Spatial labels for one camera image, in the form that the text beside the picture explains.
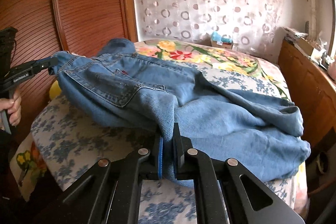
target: human hand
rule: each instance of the human hand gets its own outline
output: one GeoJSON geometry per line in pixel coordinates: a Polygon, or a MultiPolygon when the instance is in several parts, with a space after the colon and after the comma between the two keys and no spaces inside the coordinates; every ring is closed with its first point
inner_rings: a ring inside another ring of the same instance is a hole
{"type": "Polygon", "coordinates": [[[13,99],[0,98],[0,111],[7,109],[9,123],[17,126],[21,120],[21,95],[19,89],[16,89],[13,99]]]}

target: cardboard box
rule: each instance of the cardboard box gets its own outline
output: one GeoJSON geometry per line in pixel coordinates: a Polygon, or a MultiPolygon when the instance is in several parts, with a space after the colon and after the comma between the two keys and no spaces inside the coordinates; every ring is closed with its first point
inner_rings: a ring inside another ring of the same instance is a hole
{"type": "Polygon", "coordinates": [[[315,49],[312,45],[308,43],[307,40],[303,38],[299,38],[295,41],[295,43],[307,54],[310,58],[315,60],[319,60],[322,57],[324,51],[319,51],[315,49]]]}
{"type": "Polygon", "coordinates": [[[233,45],[233,43],[225,43],[225,42],[223,42],[223,44],[222,45],[219,45],[219,44],[217,44],[217,41],[211,41],[211,47],[216,47],[216,48],[228,48],[228,49],[232,49],[232,45],[233,45]]]}

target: bed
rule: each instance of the bed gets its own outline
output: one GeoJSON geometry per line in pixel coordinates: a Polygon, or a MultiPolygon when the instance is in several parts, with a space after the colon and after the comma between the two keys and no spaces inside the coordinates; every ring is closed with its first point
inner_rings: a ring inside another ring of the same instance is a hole
{"type": "MultiPolygon", "coordinates": [[[[135,43],[138,53],[200,70],[210,82],[227,89],[290,100],[286,82],[274,64],[228,49],[173,41],[135,43]]],[[[35,119],[31,133],[10,163],[16,180],[29,162],[21,192],[29,198],[37,177],[50,170],[62,190],[68,188],[97,160],[124,158],[142,147],[148,134],[128,128],[102,128],[62,94],[53,99],[35,119]]],[[[286,204],[303,213],[307,201],[305,164],[289,178],[266,185],[286,204]]],[[[144,181],[139,223],[197,223],[193,190],[168,180],[144,181]]]]}

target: jeans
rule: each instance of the jeans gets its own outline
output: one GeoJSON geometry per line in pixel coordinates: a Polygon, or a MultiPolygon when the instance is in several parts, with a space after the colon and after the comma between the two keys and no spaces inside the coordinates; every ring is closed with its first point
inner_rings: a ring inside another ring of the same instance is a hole
{"type": "Polygon", "coordinates": [[[174,122],[194,148],[236,158],[261,181],[288,178],[310,154],[302,116],[287,100],[209,83],[196,69],[135,52],[112,39],[97,57],[57,52],[62,92],[105,127],[143,128],[163,137],[163,176],[174,180],[174,122]]]}

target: stitching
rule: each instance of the stitching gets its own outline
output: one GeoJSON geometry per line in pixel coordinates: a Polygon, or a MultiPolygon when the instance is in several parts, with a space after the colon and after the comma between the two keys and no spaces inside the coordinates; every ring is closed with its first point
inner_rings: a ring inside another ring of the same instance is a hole
{"type": "Polygon", "coordinates": [[[177,70],[177,69],[175,69],[175,68],[169,67],[169,66],[167,66],[167,65],[163,65],[163,64],[157,63],[157,62],[152,61],[152,60],[148,60],[148,59],[143,58],[143,57],[139,57],[138,55],[137,55],[137,56],[133,56],[133,55],[130,56],[130,55],[127,55],[127,54],[117,54],[117,55],[121,55],[121,56],[126,56],[126,57],[131,57],[131,58],[141,59],[141,60],[147,61],[147,62],[149,62],[149,63],[154,63],[154,64],[157,64],[157,65],[159,65],[159,66],[161,66],[161,67],[168,68],[168,69],[172,69],[172,70],[174,70],[174,71],[180,72],[180,73],[182,73],[182,74],[185,75],[185,76],[189,76],[189,75],[187,75],[186,73],[184,73],[184,72],[182,72],[182,71],[180,71],[180,70],[177,70]]]}
{"type": "Polygon", "coordinates": [[[64,70],[66,67],[70,66],[79,56],[74,56],[70,58],[59,70],[57,71],[57,75],[64,70]]]}
{"type": "Polygon", "coordinates": [[[131,76],[128,76],[128,75],[124,74],[120,69],[116,69],[116,72],[118,73],[118,74],[116,74],[118,77],[120,77],[119,75],[122,74],[122,75],[125,76],[126,78],[129,78],[130,81],[134,81],[134,82],[138,83],[139,85],[144,85],[145,88],[148,88],[148,86],[146,86],[146,85],[152,85],[152,86],[154,86],[156,89],[166,91],[164,85],[151,84],[151,83],[147,83],[147,82],[144,82],[144,81],[135,79],[135,78],[133,78],[133,77],[131,77],[131,76]]]}
{"type": "Polygon", "coordinates": [[[110,63],[102,63],[102,62],[97,62],[97,61],[94,61],[94,60],[92,60],[92,59],[90,59],[90,58],[88,58],[89,60],[91,60],[91,62],[89,62],[89,63],[87,63],[87,64],[85,64],[85,65],[82,65],[82,66],[77,66],[77,67],[75,67],[75,68],[73,68],[73,69],[71,69],[71,70],[67,70],[66,72],[69,72],[69,73],[77,73],[79,70],[83,70],[83,69],[87,69],[88,67],[90,67],[91,65],[93,65],[93,64],[99,64],[99,65],[102,65],[104,68],[106,68],[107,70],[109,70],[111,73],[113,73],[113,71],[111,71],[109,68],[108,68],[108,66],[110,66],[110,65],[113,65],[114,63],[116,63],[116,62],[118,62],[120,59],[121,59],[121,57],[119,57],[119,58],[117,58],[116,60],[113,60],[112,62],[110,62],[110,63]]]}
{"type": "Polygon", "coordinates": [[[92,92],[93,94],[102,98],[104,101],[106,101],[106,102],[108,102],[112,105],[115,105],[117,107],[125,107],[141,88],[147,88],[147,89],[151,89],[151,90],[158,90],[158,91],[166,92],[165,89],[162,90],[162,89],[157,89],[157,88],[152,88],[152,87],[149,87],[149,86],[143,86],[143,85],[140,85],[140,84],[136,84],[136,85],[134,85],[134,87],[132,87],[130,89],[129,92],[124,94],[121,98],[118,98],[117,96],[112,96],[110,94],[107,94],[107,93],[103,92],[101,89],[93,87],[92,85],[90,85],[90,83],[86,82],[84,79],[82,79],[78,75],[74,74],[74,72],[70,72],[70,73],[69,72],[70,71],[65,71],[66,75],[68,77],[70,77],[71,79],[73,79],[75,82],[77,82],[79,85],[81,85],[83,88],[85,88],[85,90],[88,90],[89,92],[92,92]],[[97,93],[92,88],[97,89],[101,94],[97,93]],[[115,101],[109,100],[107,97],[115,98],[116,100],[115,101]]]}
{"type": "Polygon", "coordinates": [[[102,59],[98,59],[97,57],[95,57],[95,58],[93,58],[94,60],[98,60],[99,62],[95,62],[95,63],[97,63],[97,64],[100,64],[101,63],[101,65],[103,66],[103,67],[105,67],[106,69],[108,69],[109,71],[111,71],[109,68],[107,68],[108,66],[110,66],[110,65],[113,65],[113,64],[115,64],[115,63],[117,63],[120,59],[121,59],[121,57],[118,57],[117,59],[115,59],[115,60],[113,60],[112,62],[109,62],[109,63],[104,63],[104,61],[102,60],[102,59]]]}

